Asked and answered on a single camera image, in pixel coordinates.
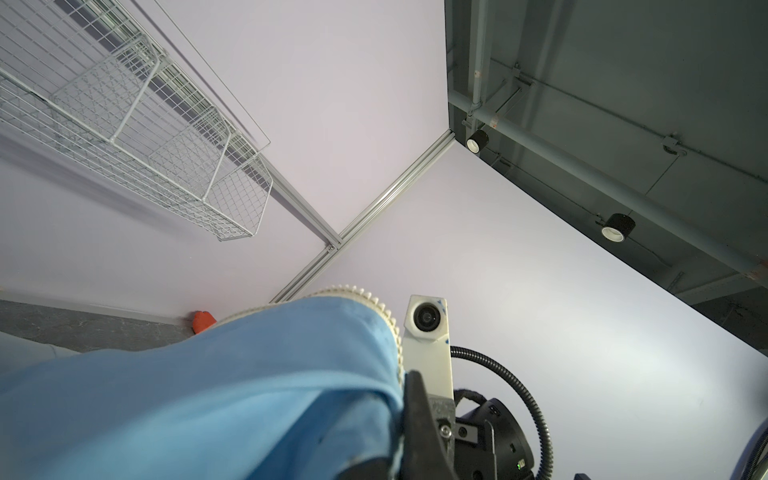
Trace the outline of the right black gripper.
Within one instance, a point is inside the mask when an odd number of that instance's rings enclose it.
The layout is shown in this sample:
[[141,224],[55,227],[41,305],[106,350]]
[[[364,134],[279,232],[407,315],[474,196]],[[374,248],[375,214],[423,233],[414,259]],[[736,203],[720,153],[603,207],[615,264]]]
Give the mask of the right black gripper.
[[457,478],[533,479],[533,454],[512,413],[496,398],[471,401],[477,407],[457,417],[453,428]]

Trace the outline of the light blue jacket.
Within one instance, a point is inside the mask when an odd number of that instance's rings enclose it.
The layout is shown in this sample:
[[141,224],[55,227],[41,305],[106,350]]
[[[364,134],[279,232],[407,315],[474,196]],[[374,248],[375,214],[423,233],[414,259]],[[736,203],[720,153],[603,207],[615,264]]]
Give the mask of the light blue jacket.
[[5,479],[392,479],[403,359],[392,313],[335,286],[144,351],[1,376]]

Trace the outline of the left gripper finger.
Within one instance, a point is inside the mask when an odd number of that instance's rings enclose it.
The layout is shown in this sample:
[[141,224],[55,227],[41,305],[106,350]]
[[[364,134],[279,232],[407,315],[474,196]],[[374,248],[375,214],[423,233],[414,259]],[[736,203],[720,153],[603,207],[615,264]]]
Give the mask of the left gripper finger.
[[415,370],[405,376],[402,426],[401,479],[457,478],[432,417],[423,378]]

